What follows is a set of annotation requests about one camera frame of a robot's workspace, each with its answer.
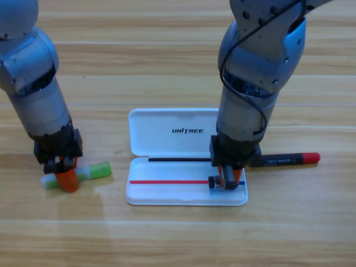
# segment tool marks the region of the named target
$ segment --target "red marker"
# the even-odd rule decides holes
[[[320,160],[319,153],[294,153],[294,154],[276,154],[261,155],[260,161],[249,165],[250,167],[268,167],[268,166],[289,166],[317,164]]]

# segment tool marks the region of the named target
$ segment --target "marker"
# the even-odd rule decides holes
[[[92,164],[82,168],[76,168],[74,171],[79,182],[99,179],[111,175],[111,167],[108,161]],[[60,188],[55,174],[44,175],[41,178],[41,184],[45,190]]]
[[[317,164],[320,160],[319,153],[294,153],[261,155],[260,161],[252,163],[250,167],[271,167],[271,166],[290,166]]]

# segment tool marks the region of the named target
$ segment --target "black cable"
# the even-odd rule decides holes
[[[230,57],[231,53],[233,52],[233,50],[239,46],[240,44],[242,44],[243,42],[245,42],[248,38],[250,38],[252,35],[254,35],[255,33],[257,33],[259,30],[261,30],[263,27],[267,26],[269,23],[271,23],[273,20],[275,20],[276,18],[278,18],[279,16],[281,16],[282,14],[284,14],[286,11],[290,10],[292,7],[294,7],[296,4],[298,4],[299,2],[303,2],[306,3],[306,0],[296,0],[294,2],[292,2],[291,4],[288,4],[287,6],[285,6],[283,9],[281,9],[279,12],[277,12],[273,17],[269,18],[265,23],[261,24],[259,27],[255,28],[252,32],[250,32],[249,34],[247,34],[246,36],[244,36],[241,40],[239,40],[238,42],[236,42],[228,51],[228,53],[226,54],[226,56],[224,57],[224,60],[221,63],[220,66],[220,79],[223,82],[224,86],[229,89],[233,94],[237,95],[240,99],[242,99],[243,101],[245,101],[246,103],[250,104],[253,108],[255,108],[262,116],[263,120],[264,120],[264,126],[257,132],[254,132],[254,135],[258,135],[260,133],[262,133],[266,128],[267,128],[267,118],[265,113],[263,113],[263,111],[261,110],[261,108],[255,103],[253,102],[251,99],[248,99],[246,97],[244,97],[243,95],[239,94],[235,89],[233,89],[232,86],[229,85],[229,83],[227,82],[227,80],[224,77],[225,74],[225,66],[226,66],[226,61],[228,60],[228,58]]]

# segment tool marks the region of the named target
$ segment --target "black line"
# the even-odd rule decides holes
[[[149,157],[149,161],[171,161],[171,162],[210,162],[209,157]]]

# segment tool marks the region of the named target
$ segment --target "green marker cap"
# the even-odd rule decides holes
[[[111,167],[108,161],[92,164],[89,166],[90,179],[98,179],[111,175]]]

